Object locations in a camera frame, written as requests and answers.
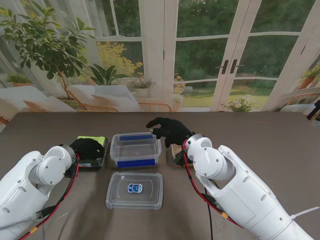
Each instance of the label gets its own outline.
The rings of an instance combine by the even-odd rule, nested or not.
[[[141,193],[142,192],[142,185],[130,183],[128,186],[128,192],[129,193]]]

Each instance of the dark table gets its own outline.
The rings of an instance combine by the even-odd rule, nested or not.
[[[148,132],[158,116],[182,121],[203,133],[213,146],[230,147],[273,190],[282,206],[296,214],[320,205],[320,130],[300,113],[20,113],[0,133],[0,178],[34,150],[70,144],[79,135],[106,136]],[[194,192],[186,172],[163,151],[156,167],[117,169],[110,157],[102,169],[81,169],[67,199],[45,224],[46,240],[209,240],[207,205]],[[159,172],[163,205],[155,210],[108,209],[106,192],[113,172]],[[68,180],[52,191],[49,204],[63,194]],[[253,240],[247,230],[212,211],[215,240]],[[320,210],[296,218],[320,239]],[[28,239],[40,240],[41,229]]]

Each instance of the door handle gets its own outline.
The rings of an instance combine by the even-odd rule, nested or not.
[[[222,69],[221,74],[225,74],[227,70],[229,60],[225,60],[223,66],[216,66],[216,69]]]
[[[237,59],[234,59],[234,60],[233,60],[233,63],[232,63],[232,66],[231,66],[231,70],[230,70],[230,73],[231,73],[231,74],[234,73],[236,67],[243,67],[243,66],[244,66],[244,65],[236,65],[236,64],[237,64],[237,61],[238,61]]]

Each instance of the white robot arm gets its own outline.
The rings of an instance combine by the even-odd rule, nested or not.
[[[226,214],[259,240],[313,240],[294,221],[295,216],[288,215],[271,189],[230,148],[221,145],[214,149],[210,139],[201,134],[191,136],[184,147],[207,191]],[[231,180],[219,189],[210,179]]]
[[[45,155],[26,154],[0,181],[0,239],[15,240],[27,232],[44,208],[54,186],[76,161],[67,145],[54,146]]]

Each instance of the black glove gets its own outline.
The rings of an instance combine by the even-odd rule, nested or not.
[[[70,147],[79,155],[81,160],[93,160],[102,158],[105,154],[104,147],[91,138],[79,138]]]
[[[146,127],[152,128],[157,124],[160,124],[161,127],[154,128],[152,133],[156,135],[157,139],[165,137],[164,143],[166,148],[169,148],[170,144],[182,145],[184,140],[190,138],[194,134],[189,131],[180,121],[167,117],[157,117],[150,121]]]

